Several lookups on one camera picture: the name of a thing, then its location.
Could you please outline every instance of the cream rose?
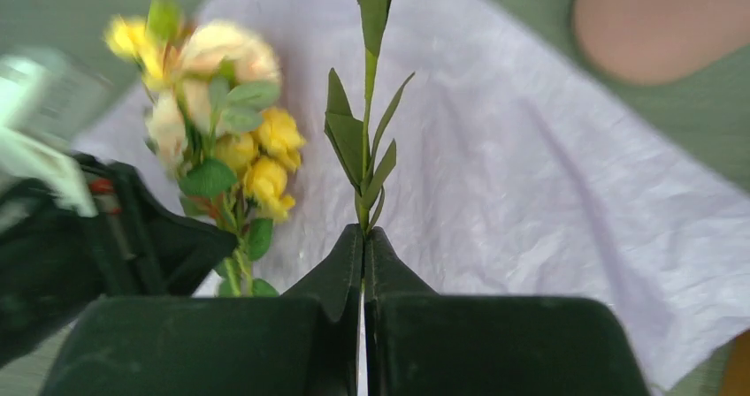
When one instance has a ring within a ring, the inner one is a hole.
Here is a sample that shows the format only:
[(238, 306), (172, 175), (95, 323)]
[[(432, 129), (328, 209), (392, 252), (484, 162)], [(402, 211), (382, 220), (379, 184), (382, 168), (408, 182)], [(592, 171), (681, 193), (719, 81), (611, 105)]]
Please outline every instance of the cream rose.
[(157, 145), (157, 158), (167, 171), (176, 171), (188, 148), (185, 122), (171, 94), (159, 96), (151, 114), (146, 118), (149, 138)]
[(234, 63), (235, 78), (240, 83), (281, 82), (279, 61), (271, 46), (260, 35), (222, 20), (195, 30), (182, 47), (177, 69), (210, 74), (217, 71), (223, 59)]

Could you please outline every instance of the flower bouquet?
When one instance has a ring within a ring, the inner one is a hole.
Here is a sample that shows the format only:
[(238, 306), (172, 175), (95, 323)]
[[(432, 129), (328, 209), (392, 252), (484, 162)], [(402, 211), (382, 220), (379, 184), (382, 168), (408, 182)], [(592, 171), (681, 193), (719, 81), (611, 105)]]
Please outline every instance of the flower bouquet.
[(237, 236), (233, 256), (215, 269), (218, 294), (278, 294), (254, 277), (253, 263), (295, 205), (287, 178), (302, 163), (305, 139), (277, 105), (272, 47), (231, 22), (197, 27), (171, 0), (153, 0), (146, 18), (114, 18), (104, 39), (142, 73), (152, 103), (146, 144), (177, 181), (185, 214)]
[[(357, 2), (366, 48), (364, 114), (354, 117), (331, 69), (325, 135), (354, 188), (366, 238), (383, 209), (384, 182), (396, 163), (395, 141), (376, 163), (380, 141), (413, 74), (371, 138), (375, 75), (392, 0)], [(302, 163), (299, 150), (305, 139), (289, 112), (277, 105), (282, 79), (272, 47), (231, 22), (197, 27), (171, 0), (153, 0), (145, 18), (114, 18), (105, 40), (142, 73), (153, 104), (145, 113), (146, 143), (179, 184), (185, 214), (209, 217), (237, 236), (233, 256), (216, 268), (223, 279), (218, 294), (278, 294), (254, 277), (253, 263), (268, 251), (273, 226), (285, 221), (295, 205), (285, 194), (287, 176)]]

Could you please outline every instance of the red part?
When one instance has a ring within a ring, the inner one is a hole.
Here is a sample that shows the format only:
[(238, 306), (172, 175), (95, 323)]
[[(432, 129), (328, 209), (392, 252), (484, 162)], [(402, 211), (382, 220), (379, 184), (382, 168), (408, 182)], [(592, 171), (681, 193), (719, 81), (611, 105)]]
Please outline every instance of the red part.
[(105, 179), (105, 178), (95, 179), (89, 182), (88, 189), (90, 189), (92, 193), (97, 193), (97, 194), (109, 194), (109, 193), (115, 192), (115, 188), (114, 188), (114, 185), (112, 185), (112, 181)]

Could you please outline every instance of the table surface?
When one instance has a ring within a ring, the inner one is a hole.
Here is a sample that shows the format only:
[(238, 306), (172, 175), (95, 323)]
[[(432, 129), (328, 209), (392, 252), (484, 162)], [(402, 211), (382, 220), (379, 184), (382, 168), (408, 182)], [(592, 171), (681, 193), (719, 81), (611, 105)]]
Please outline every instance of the table surface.
[[(180, 0), (193, 10), (202, 0)], [(572, 0), (494, 0), (581, 67), (588, 69), (573, 42), (569, 23)], [(113, 14), (143, 14), (149, 0), (0, 0), (0, 53), (16, 44), (58, 47), (102, 72), (117, 91), (114, 102), (136, 72), (104, 47), (101, 33)], [(635, 88), (592, 72), (645, 120), (690, 155), (739, 187), (750, 188), (750, 48), (694, 76), (659, 88)], [(37, 353), (0, 370), (0, 394), (36, 395), (65, 332)], [(728, 347), (719, 349), (670, 395), (716, 395)]]

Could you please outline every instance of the white paper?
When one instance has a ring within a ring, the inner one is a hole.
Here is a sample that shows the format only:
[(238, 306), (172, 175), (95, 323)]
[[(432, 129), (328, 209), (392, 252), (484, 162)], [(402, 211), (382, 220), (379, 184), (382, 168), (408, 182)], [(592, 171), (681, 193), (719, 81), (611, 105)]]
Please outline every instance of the white paper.
[[(298, 207), (256, 268), (284, 290), (356, 221), (323, 113), (332, 66), (362, 111), (359, 10), (355, 0), (209, 0), (203, 11), (277, 48), (283, 104), (310, 142), (291, 186)], [(382, 51), (373, 124), (417, 76), (384, 139), (398, 141), (398, 165), (380, 224), (429, 285), (603, 301), (647, 379), (665, 388), (750, 326), (747, 198), (497, 5), (394, 0)], [(146, 103), (134, 87), (78, 147), (135, 165), (179, 212), (142, 142)]]

